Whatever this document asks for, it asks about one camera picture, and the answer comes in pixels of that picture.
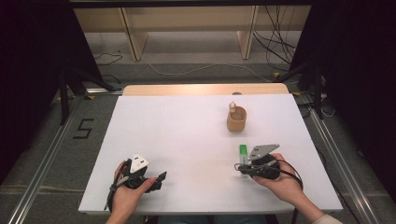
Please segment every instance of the hand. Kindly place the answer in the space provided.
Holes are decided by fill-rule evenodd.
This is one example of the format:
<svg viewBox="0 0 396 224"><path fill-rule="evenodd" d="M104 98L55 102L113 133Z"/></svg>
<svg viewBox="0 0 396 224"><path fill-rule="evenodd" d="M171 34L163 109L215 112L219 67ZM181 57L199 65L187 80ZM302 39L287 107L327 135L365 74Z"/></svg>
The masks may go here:
<svg viewBox="0 0 396 224"><path fill-rule="evenodd" d="M274 153L272 156L274 156L278 161L281 160L279 162L281 170L295 174L294 170L289 165L287 165L285 162L282 162L285 159L281 154ZM275 180L262 178L257 175L253 176L253 179L260 185L270 189L278 199L287 203L293 204L293 201L299 200L299 198L304 195L300 184L291 176L286 174L280 173L280 176Z"/></svg>
<svg viewBox="0 0 396 224"><path fill-rule="evenodd" d="M282 155L280 154L272 154L277 160L281 160L279 162L279 166L281 170L287 171L291 174L295 174L294 170L287 165L284 161ZM317 208L303 193L303 190L300 187L300 184L291 176L280 173L280 176L275 179L265 179L260 176L253 176L253 179L259 183L270 189L278 199L291 203L294 207L299 210L303 216L310 222L314 222L320 217L323 217L325 214Z"/></svg>
<svg viewBox="0 0 396 224"><path fill-rule="evenodd" d="M115 172L119 172L123 162ZM117 188L113 198L113 211L107 223L125 223L129 216L134 212L142 194L146 192L155 182L157 177L148 178L139 188L128 189L126 186Z"/></svg>

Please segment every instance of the handheld controller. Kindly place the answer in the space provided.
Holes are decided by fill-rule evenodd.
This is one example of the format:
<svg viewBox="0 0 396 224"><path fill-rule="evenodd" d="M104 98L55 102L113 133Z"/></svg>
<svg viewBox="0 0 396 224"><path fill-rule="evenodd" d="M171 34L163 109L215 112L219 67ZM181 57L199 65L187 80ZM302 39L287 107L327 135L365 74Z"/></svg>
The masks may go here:
<svg viewBox="0 0 396 224"><path fill-rule="evenodd" d="M261 176L267 179L277 179L280 175L279 163L269 153L279 147L279 144L256 146L251 151L248 160L250 164L239 165L235 169L243 175Z"/></svg>

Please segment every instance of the finger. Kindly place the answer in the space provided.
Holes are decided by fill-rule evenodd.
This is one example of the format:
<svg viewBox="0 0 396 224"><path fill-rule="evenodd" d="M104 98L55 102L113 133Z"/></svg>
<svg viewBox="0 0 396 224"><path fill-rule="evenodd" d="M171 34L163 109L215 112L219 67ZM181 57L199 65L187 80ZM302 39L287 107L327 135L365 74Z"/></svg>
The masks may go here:
<svg viewBox="0 0 396 224"><path fill-rule="evenodd" d="M276 159L277 161L280 161L280 162L279 162L279 167L280 167L281 170L284 170L284 171L287 171L287 172L289 172L289 173L294 174L294 170L293 170L287 163L282 162L282 161L285 161L285 158L283 158L282 154L280 154L280 153L273 153L273 154L271 154L271 155L272 155L273 157L275 157L275 159Z"/></svg>
<svg viewBox="0 0 396 224"><path fill-rule="evenodd" d="M150 177L147 180L145 180L145 182L143 182L143 184L136 189L136 191L139 194L143 194L145 193L155 182L155 180L157 179L157 177Z"/></svg>

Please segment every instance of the table surface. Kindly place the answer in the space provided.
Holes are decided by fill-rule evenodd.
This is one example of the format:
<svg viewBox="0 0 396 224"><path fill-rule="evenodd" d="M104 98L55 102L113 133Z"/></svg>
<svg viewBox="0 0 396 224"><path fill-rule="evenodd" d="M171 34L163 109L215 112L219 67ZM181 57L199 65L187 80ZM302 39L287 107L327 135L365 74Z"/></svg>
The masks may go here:
<svg viewBox="0 0 396 224"><path fill-rule="evenodd" d="M131 89L135 89L136 94L139 88L142 92L151 88L183 89L184 92L189 86L192 90L199 87L162 85L132 86ZM242 90L236 86L203 85L203 89ZM262 89L270 86L262 84ZM121 96L78 210L88 214L107 213L103 209L115 169L121 161L139 154L149 161L146 176L164 171L168 175L161 190L142 197L136 214L273 214L292 211L290 204L281 202L269 189L251 178L242 178L235 171L233 165L239 162L240 144L246 144L249 151L257 145L280 144L275 152L282 153L298 170L306 195L320 209L341 210L342 205L293 97L285 93L244 93ZM226 127L231 101L247 111L247 126L241 133L230 133Z"/></svg>

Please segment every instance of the metal rail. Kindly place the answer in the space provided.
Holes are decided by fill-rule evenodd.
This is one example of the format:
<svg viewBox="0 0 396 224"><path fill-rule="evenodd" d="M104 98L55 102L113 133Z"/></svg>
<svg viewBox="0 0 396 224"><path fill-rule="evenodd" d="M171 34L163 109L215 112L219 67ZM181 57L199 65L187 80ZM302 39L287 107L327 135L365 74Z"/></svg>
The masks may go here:
<svg viewBox="0 0 396 224"><path fill-rule="evenodd" d="M304 100L306 103L311 102L308 101L307 96L304 96ZM341 154L339 147L335 144L335 141L332 138L332 135L330 134L325 121L319 119L318 115L314 112L311 113L311 118L314 121L315 126L317 127L318 132L320 133L320 136L322 137L323 142L328 149L332 160L335 163L335 167L337 168L341 178L344 181L344 184L346 185L346 188L353 202L358 208L358 211L361 214L361 218L363 219L364 223L379 223L373 207L370 205L370 202L364 195L360 184L356 180L355 176L352 174L349 166L347 165L347 162Z"/></svg>
<svg viewBox="0 0 396 224"><path fill-rule="evenodd" d="M64 141L65 134L67 133L71 121L73 120L73 117L75 115L75 112L78 109L79 105L81 104L82 100L83 100L82 96L74 98L70 106L71 113L69 118L66 120L64 125L62 125L58 129L58 132L56 133L54 139L52 140L52 143L50 144L49 149L46 155L44 156L43 161L40 163L40 166L35 172L32 181L30 182L26 191L21 196L20 201L18 202L14 212L12 213L8 222L9 224L23 223L24 219L26 218L27 213L29 212L29 209L33 204L33 201L35 200L35 196L37 195L40 186L43 183L45 177L47 176L47 173L52 165L52 162L55 159L56 154L58 153L59 148L62 145L62 142Z"/></svg>

